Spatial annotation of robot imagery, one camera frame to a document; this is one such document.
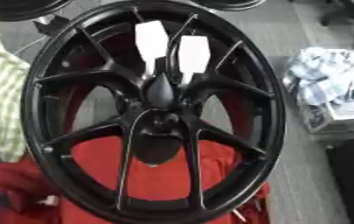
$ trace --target gray carpet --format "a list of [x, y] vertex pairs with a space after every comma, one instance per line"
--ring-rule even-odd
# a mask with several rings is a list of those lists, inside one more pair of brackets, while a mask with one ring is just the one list
[[[76, 0], [66, 8], [68, 17], [74, 17], [98, 4], [113, 0]], [[352, 46], [354, 25], [348, 21], [334, 22], [322, 27], [318, 18], [326, 11], [334, 10], [336, 4], [327, 5], [323, 0], [268, 0], [261, 7], [243, 12], [219, 12], [245, 32], [266, 54], [280, 77], [285, 59], [307, 46]], [[0, 23], [3, 42], [10, 51], [39, 38], [31, 23]], [[19, 54], [31, 62], [40, 45]], [[94, 108], [104, 107], [98, 94], [80, 111], [94, 120], [102, 119]], [[210, 111], [205, 117], [227, 128], [226, 117], [219, 119], [222, 108]], [[296, 112], [288, 105], [287, 135], [281, 159], [269, 178], [271, 185], [270, 216], [274, 224], [346, 224], [349, 223], [344, 206], [338, 195], [330, 168], [322, 147], [314, 143], [297, 119]]]

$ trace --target black wheel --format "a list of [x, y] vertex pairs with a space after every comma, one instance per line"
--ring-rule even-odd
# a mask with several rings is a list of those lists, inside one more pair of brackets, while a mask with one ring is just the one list
[[[168, 56], [158, 61], [157, 76], [147, 80], [134, 38], [134, 27], [143, 20], [162, 21], [170, 35]], [[175, 49], [181, 35], [192, 33], [208, 37], [212, 59], [205, 73], [180, 87]], [[83, 64], [81, 58], [89, 62]], [[64, 61], [73, 66], [63, 67]], [[173, 96], [165, 104], [148, 94], [156, 91], [154, 83], [170, 87]], [[61, 99], [67, 89], [80, 85], [107, 88], [119, 99], [119, 115], [79, 131], [64, 130], [60, 114], [66, 105]], [[202, 107], [212, 95], [230, 111], [233, 134], [201, 120]], [[118, 223], [199, 223], [234, 209], [260, 189], [274, 168], [285, 131], [280, 84], [257, 47], [220, 17], [183, 3], [119, 2], [77, 17], [41, 50], [22, 99], [24, 134], [43, 172], [68, 199]], [[71, 153], [75, 144], [107, 136], [122, 140], [115, 189], [94, 181]], [[205, 191], [198, 153], [202, 139], [230, 146], [243, 157], [223, 181]], [[151, 149], [159, 143], [163, 155], [142, 153], [143, 146]], [[161, 165], [181, 146], [190, 173], [186, 198], [149, 201], [126, 194], [132, 157]]]
[[58, 11], [72, 0], [0, 0], [0, 21], [39, 18]]

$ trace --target plaid cloth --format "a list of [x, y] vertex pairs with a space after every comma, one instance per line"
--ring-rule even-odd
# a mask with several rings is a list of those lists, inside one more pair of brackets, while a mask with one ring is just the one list
[[0, 42], [0, 158], [18, 161], [25, 142], [20, 124], [20, 95], [29, 65], [8, 53]]
[[354, 92], [354, 51], [310, 47], [288, 61], [286, 87], [299, 81], [297, 98], [309, 105], [342, 103]]

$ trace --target red fabric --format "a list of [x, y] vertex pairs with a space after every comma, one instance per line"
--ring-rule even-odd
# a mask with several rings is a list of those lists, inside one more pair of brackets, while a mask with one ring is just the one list
[[[104, 137], [76, 146], [73, 155], [83, 170], [90, 173], [98, 182], [115, 188], [120, 144], [116, 137]], [[216, 143], [200, 142], [200, 153], [203, 185], [204, 188], [208, 188], [218, 183], [231, 169], [234, 150]], [[182, 198], [189, 192], [188, 177], [183, 150], [180, 150], [171, 161], [157, 168], [149, 168], [134, 160], [129, 172], [128, 194], [147, 200]], [[0, 208], [0, 224], [108, 223], [83, 211], [67, 199], [61, 199], [57, 207], [36, 205], [36, 201], [47, 195], [56, 195], [58, 192], [48, 184], [30, 157], [25, 157], [15, 164], [0, 164], [0, 192], [7, 192], [13, 201], [13, 209]], [[243, 213], [247, 211], [251, 216], [246, 216], [252, 221], [249, 223], [266, 223], [257, 222], [260, 216], [253, 207], [244, 209], [241, 211]], [[227, 224], [240, 221], [235, 216], [226, 214], [211, 223]]]

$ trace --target wheel spoke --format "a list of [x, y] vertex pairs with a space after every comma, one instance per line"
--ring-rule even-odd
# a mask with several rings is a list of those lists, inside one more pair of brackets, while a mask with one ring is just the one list
[[122, 143], [122, 152], [121, 152], [121, 161], [120, 161], [120, 170], [118, 174], [118, 182], [116, 188], [116, 198], [115, 198], [115, 207], [118, 210], [123, 210], [123, 200], [126, 197], [127, 193], [127, 182], [128, 182], [128, 172], [130, 167], [130, 162], [132, 158], [131, 152], [131, 139], [132, 135], [123, 138]]
[[[175, 57], [171, 57], [172, 52], [174, 51], [174, 49], [177, 47], [178, 43], [179, 43], [179, 39], [182, 36], [182, 34], [184, 33], [184, 31], [186, 30], [186, 28], [189, 26], [189, 24], [198, 18], [198, 14], [191, 14], [186, 21], [184, 22], [184, 24], [181, 26], [181, 28], [172, 36], [172, 38], [170, 39], [169, 45], [167, 47], [167, 54], [166, 54], [166, 71], [167, 74], [173, 74], [173, 70], [175, 69], [175, 67], [177, 67], [177, 60]], [[171, 81], [175, 84], [177, 83], [177, 79], [176, 77], [171, 77]]]
[[137, 20], [140, 23], [144, 23], [145, 22], [145, 19], [142, 17], [142, 15], [138, 11], [137, 7], [133, 8], [132, 12], [133, 12], [133, 14], [135, 14], [135, 17], [137, 18]]
[[76, 27], [77, 31], [82, 33], [86, 39], [91, 43], [95, 50], [103, 57], [105, 61], [113, 60], [113, 57], [108, 53], [108, 50], [104, 48], [99, 42], [93, 38], [93, 36], [82, 26]]
[[105, 122], [101, 122], [84, 129], [74, 131], [54, 138], [53, 140], [45, 143], [45, 146], [51, 146], [61, 143], [82, 143], [91, 139], [115, 136], [120, 134], [121, 118], [116, 117]]
[[205, 91], [205, 95], [214, 95], [218, 91], [232, 90], [241, 95], [248, 95], [257, 101], [269, 101], [274, 94], [259, 88], [247, 85], [238, 80], [232, 80], [220, 74], [213, 74], [211, 78], [198, 78], [184, 93], [184, 97], [199, 97], [199, 93]]
[[228, 51], [226, 52], [226, 54], [221, 58], [221, 60], [219, 61], [219, 63], [215, 66], [216, 70], [219, 70], [219, 68], [228, 60], [228, 58], [230, 57], [230, 55], [239, 47], [243, 44], [243, 41], [240, 40], [238, 42], [236, 42], [234, 45], [232, 45], [230, 47], [230, 49], [228, 49]]
[[110, 75], [108, 71], [102, 70], [89, 70], [89, 71], [79, 71], [79, 72], [71, 72], [71, 73], [59, 73], [51, 76], [46, 76], [38, 79], [38, 83], [52, 83], [59, 81], [93, 81], [98, 80]]
[[198, 148], [198, 133], [197, 131], [189, 133], [184, 149], [186, 152], [186, 160], [189, 167], [191, 192], [188, 196], [188, 201], [191, 208], [205, 209], [204, 195], [201, 184], [201, 167]]
[[225, 132], [222, 129], [219, 129], [202, 120], [198, 122], [198, 128], [201, 130], [200, 137], [205, 140], [233, 147], [240, 153], [243, 153], [244, 151], [253, 151], [262, 156], [267, 155], [267, 151], [260, 149], [259, 147], [252, 146], [242, 137]]
[[114, 60], [113, 56], [108, 52], [108, 50], [104, 46], [102, 46], [84, 27], [79, 25], [76, 29], [88, 39], [88, 41], [95, 48], [95, 50], [106, 61], [105, 65], [101, 68], [102, 70], [108, 70], [118, 74], [123, 74], [129, 77], [131, 80], [136, 77], [136, 75], [130, 70], [128, 70], [126, 67], [118, 64]]

